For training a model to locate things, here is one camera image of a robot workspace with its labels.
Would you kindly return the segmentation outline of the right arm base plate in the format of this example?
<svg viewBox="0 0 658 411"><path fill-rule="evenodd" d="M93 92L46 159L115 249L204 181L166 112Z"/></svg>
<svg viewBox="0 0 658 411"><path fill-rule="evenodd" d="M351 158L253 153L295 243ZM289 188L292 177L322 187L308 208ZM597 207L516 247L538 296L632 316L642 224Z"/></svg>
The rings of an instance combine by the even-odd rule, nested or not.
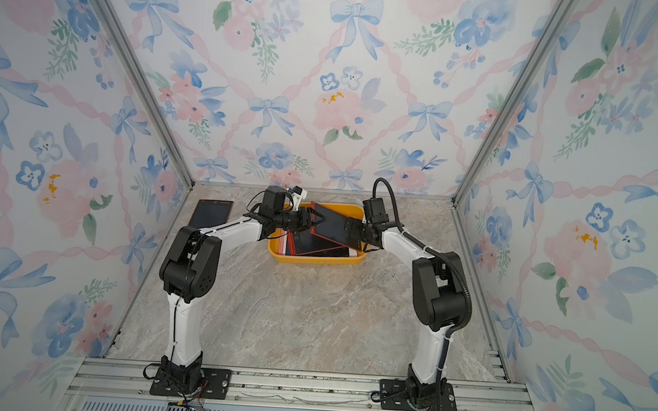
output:
<svg viewBox="0 0 658 411"><path fill-rule="evenodd" d="M446 379L429 385L414 380L381 379L379 389L371 394L384 410L457 411L453 386Z"/></svg>

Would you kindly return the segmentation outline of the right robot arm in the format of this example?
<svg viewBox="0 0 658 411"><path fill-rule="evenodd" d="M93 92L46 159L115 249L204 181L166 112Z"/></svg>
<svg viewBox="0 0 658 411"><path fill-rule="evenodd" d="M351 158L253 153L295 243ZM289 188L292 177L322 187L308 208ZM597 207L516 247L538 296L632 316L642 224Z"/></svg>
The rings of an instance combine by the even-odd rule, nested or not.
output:
<svg viewBox="0 0 658 411"><path fill-rule="evenodd" d="M438 252L390 222L349 219L344 231L366 246L389 252L410 269L413 309L421 328L407 371L406 399L416 410L439 411L450 343L454 333L470 323L473 312L461 258L454 252Z"/></svg>

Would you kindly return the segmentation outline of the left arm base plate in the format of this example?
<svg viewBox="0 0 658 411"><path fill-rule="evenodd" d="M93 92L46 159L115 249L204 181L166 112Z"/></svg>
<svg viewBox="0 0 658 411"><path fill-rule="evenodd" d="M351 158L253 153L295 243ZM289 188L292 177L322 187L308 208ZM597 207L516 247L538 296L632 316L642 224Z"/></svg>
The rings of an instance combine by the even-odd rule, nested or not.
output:
<svg viewBox="0 0 658 411"><path fill-rule="evenodd" d="M229 369L201 367L193 370L170 370L160 365L156 375L149 377L151 396L187 397L188 399L225 400L232 379Z"/></svg>

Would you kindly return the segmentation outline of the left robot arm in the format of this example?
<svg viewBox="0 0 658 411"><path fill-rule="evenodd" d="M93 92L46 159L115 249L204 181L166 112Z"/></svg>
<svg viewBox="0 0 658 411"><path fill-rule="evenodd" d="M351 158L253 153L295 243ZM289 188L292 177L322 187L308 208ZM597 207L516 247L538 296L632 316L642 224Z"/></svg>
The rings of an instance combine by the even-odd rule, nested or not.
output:
<svg viewBox="0 0 658 411"><path fill-rule="evenodd" d="M297 233L324 223L313 208L248 212L239 220L216 227L184 226L161 265L159 276L169 308L168 344L157 378L172 389L192 396L205 383L200 341L203 298L217 279L220 256L240 246L269 240L276 230Z"/></svg>

